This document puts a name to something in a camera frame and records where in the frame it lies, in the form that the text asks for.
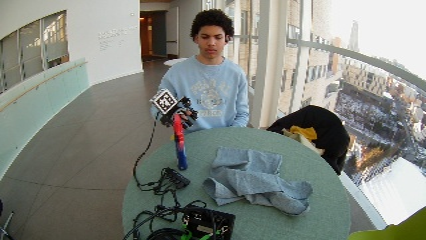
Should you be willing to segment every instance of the green tabletop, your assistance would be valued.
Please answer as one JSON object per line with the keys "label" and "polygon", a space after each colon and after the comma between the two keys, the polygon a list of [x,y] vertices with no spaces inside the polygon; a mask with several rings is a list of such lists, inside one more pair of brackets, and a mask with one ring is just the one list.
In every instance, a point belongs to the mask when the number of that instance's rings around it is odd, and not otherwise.
{"label": "green tabletop", "polygon": [[[286,181],[307,181],[312,187],[308,197],[310,210],[302,216],[287,216],[277,208],[250,204],[245,199],[218,206],[202,189],[209,177],[210,164],[219,146],[253,149],[282,155],[279,177]],[[253,128],[215,128],[185,136],[187,169],[179,173],[190,180],[186,188],[177,190],[177,200],[186,205],[194,200],[209,209],[235,215],[231,239],[346,239],[350,229],[350,206],[344,188],[326,161],[300,143],[277,133]],[[174,142],[161,146],[142,159],[137,167],[141,183],[157,181],[161,169],[177,169]],[[166,197],[166,206],[173,206]],[[142,210],[153,211],[161,197],[142,192],[131,181],[122,203],[122,224],[126,234],[133,219]],[[181,229],[181,215],[174,223],[154,220],[154,230],[163,227]],[[149,235],[147,224],[139,228],[142,237]]]}

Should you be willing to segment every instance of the curly dark hair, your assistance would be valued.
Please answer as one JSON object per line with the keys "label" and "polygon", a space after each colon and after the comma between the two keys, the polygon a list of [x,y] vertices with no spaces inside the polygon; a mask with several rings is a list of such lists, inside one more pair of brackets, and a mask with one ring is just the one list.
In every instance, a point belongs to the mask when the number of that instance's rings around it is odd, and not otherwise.
{"label": "curly dark hair", "polygon": [[231,25],[231,19],[219,9],[203,10],[199,12],[191,22],[190,37],[194,40],[201,28],[203,26],[218,26],[223,29],[225,35],[231,38],[234,36],[234,27]]}

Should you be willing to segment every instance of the gray cloth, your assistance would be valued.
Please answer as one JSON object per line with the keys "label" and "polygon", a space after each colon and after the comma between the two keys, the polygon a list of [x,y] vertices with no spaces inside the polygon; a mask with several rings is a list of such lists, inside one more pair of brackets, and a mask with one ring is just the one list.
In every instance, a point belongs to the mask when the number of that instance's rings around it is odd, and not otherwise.
{"label": "gray cloth", "polygon": [[245,198],[251,204],[274,206],[287,215],[300,215],[308,211],[311,186],[279,178],[281,163],[279,154],[219,147],[203,190],[219,206]]}

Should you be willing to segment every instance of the cable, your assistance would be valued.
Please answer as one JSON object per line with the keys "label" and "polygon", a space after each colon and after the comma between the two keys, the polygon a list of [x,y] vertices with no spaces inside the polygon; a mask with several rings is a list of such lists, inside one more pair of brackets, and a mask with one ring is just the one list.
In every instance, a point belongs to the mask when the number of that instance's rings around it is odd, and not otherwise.
{"label": "cable", "polygon": [[151,185],[155,184],[155,182],[149,182],[149,183],[146,183],[146,184],[141,184],[141,183],[139,183],[139,181],[137,180],[137,176],[135,176],[135,167],[137,167],[137,164],[138,164],[141,158],[145,156],[145,154],[146,154],[146,152],[147,152],[147,150],[149,150],[149,148],[150,148],[151,139],[153,139],[154,132],[155,132],[158,115],[159,115],[159,112],[157,112],[157,116],[155,116],[155,120],[154,120],[154,126],[153,126],[153,128],[151,128],[151,133],[150,133],[150,138],[149,138],[149,143],[147,143],[146,149],[145,149],[145,151],[142,152],[142,154],[137,157],[135,162],[134,162],[134,165],[133,165],[133,178],[134,178],[134,181],[135,181],[135,185],[137,185],[138,189],[141,189],[141,191],[150,191],[151,189],[145,190],[145,189],[142,189],[141,187],[142,187],[142,186],[151,186]]}

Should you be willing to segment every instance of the green object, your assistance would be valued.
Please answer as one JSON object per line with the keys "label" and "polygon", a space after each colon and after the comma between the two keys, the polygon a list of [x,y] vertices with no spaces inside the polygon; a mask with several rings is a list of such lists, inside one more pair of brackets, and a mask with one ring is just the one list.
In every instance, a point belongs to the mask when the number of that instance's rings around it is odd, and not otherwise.
{"label": "green object", "polygon": [[383,230],[359,231],[350,234],[347,240],[420,240],[426,239],[426,207],[418,210],[398,225]]}

